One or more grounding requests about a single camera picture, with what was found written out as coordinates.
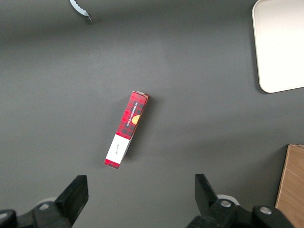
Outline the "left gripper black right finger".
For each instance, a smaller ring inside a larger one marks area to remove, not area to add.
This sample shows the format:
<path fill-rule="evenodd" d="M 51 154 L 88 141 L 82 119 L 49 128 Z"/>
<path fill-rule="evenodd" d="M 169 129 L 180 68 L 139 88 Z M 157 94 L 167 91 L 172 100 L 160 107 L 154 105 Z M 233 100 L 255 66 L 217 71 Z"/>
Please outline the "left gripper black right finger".
<path fill-rule="evenodd" d="M 200 215 L 189 228 L 292 228 L 293 224 L 275 207 L 258 205 L 251 211 L 235 200 L 221 198 L 204 174 L 195 175 L 195 201 Z"/>

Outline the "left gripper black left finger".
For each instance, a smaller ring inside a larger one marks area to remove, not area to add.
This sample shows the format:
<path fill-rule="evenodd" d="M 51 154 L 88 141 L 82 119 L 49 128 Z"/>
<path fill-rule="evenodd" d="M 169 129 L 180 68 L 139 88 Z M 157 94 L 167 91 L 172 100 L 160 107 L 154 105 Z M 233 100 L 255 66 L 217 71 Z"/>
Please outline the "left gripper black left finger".
<path fill-rule="evenodd" d="M 87 176 L 78 175 L 57 198 L 42 200 L 33 209 L 17 215 L 0 211 L 2 228 L 71 228 L 88 201 Z"/>

